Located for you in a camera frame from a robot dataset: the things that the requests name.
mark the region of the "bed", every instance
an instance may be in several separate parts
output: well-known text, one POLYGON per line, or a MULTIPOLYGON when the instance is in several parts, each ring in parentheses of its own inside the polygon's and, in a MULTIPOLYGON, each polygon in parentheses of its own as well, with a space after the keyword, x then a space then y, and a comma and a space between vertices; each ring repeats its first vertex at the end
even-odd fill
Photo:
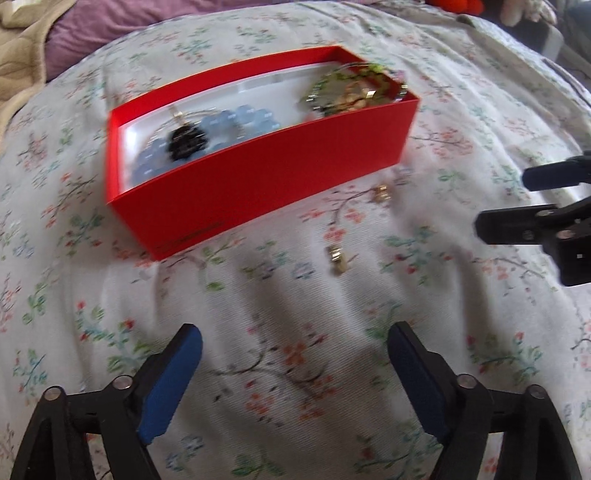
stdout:
MULTIPOLYGON (((185 322, 204 356, 150 446, 163 479, 428 478, 439 446, 385 352, 406 320, 488 388, 546 387, 591 479, 589 287, 562 287, 539 248, 490 247, 472 227, 484 209, 590 193, 530 193, 519 177, 590 149, 591 95, 471 22, 404 1, 181 17, 108 44, 30 100, 0 157, 0 478, 47 387, 133 374, 185 322), (421 97, 401 162, 152 262, 105 206, 109 110, 229 61, 334 43, 404 70, 421 97), (382 183, 391 200, 376 204, 382 183)), ((372 154, 370 138, 349 141, 372 154)), ((100 437, 90 444, 109 479, 100 437)), ((491 436, 482 479, 498 450, 491 436)))

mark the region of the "black pendant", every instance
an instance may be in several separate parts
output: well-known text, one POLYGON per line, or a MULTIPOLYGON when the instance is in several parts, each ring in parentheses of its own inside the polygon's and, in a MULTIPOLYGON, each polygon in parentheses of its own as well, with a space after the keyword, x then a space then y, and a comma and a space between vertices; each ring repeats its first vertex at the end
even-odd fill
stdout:
POLYGON ((195 152, 203 150, 206 146, 207 136, 195 124, 185 124, 182 127, 178 127, 172 132, 168 141, 168 151, 173 161, 189 158, 195 152))

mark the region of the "purple fabric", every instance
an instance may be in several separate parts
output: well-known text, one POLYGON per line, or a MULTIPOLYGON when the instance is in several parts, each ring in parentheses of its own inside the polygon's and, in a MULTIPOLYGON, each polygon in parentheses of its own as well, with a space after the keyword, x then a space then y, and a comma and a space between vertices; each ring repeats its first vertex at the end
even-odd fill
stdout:
POLYGON ((284 1, 78 0, 49 32, 45 45, 47 80, 53 80, 103 45, 169 18, 284 1))

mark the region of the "open jewelry box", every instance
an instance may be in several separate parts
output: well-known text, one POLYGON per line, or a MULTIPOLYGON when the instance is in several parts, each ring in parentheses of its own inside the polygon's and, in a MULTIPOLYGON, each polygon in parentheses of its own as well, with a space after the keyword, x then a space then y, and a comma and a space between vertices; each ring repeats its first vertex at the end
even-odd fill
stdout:
MULTIPOLYGON (((398 162, 418 107, 398 103, 310 120, 299 100, 336 66, 365 62, 338 46, 286 51, 170 83, 111 112, 107 202, 161 260, 265 213, 398 162), (174 105, 191 110, 268 108, 285 128, 188 161, 133 186, 129 165, 174 105)), ((400 88, 387 78, 390 90, 400 88)))

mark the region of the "blue gripper pad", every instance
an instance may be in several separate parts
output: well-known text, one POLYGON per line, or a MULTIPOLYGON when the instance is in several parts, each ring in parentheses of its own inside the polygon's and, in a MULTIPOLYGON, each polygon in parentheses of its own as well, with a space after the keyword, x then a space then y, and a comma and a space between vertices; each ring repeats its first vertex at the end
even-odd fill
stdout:
POLYGON ((423 430, 441 442, 450 433, 446 423, 446 400, 427 370, 426 361, 432 355, 444 361, 443 358, 427 351, 406 322, 395 323, 390 328, 388 355, 423 430))
POLYGON ((531 192, 574 187, 588 179, 586 169, 576 160, 527 168, 521 176, 524 187, 531 192))
POLYGON ((137 433, 144 445, 166 432, 202 352, 201 332, 185 323, 162 353, 146 361, 147 371, 136 375, 140 380, 134 396, 141 408, 137 433))

